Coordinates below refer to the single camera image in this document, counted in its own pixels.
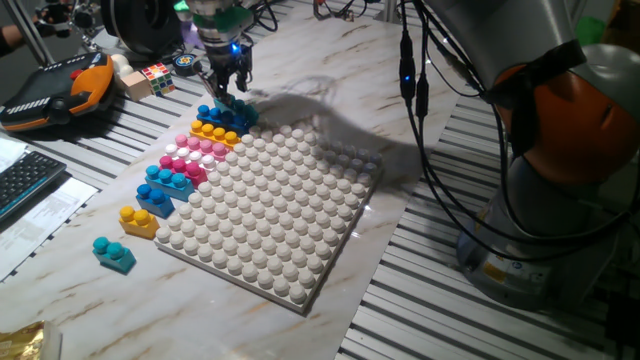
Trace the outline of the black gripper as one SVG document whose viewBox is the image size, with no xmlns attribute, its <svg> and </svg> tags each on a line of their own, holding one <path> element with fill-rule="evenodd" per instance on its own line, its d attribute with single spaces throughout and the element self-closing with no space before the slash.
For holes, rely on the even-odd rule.
<svg viewBox="0 0 640 360">
<path fill-rule="evenodd" d="M 253 44 L 241 42 L 206 43 L 204 57 L 209 61 L 209 68 L 202 70 L 202 75 L 209 78 L 210 93 L 214 99 L 224 104 L 233 102 L 228 92 L 229 77 L 236 75 L 236 87 L 241 92 L 248 90 L 252 80 Z"/>
</svg>

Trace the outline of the person hand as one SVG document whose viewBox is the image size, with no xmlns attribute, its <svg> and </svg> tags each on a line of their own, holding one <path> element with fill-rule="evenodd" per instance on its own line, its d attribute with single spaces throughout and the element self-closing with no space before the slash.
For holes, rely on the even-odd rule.
<svg viewBox="0 0 640 360">
<path fill-rule="evenodd" d="M 20 29 L 16 25 L 6 25 L 1 28 L 1 37 L 11 48 L 17 48 L 25 43 Z"/>
</svg>

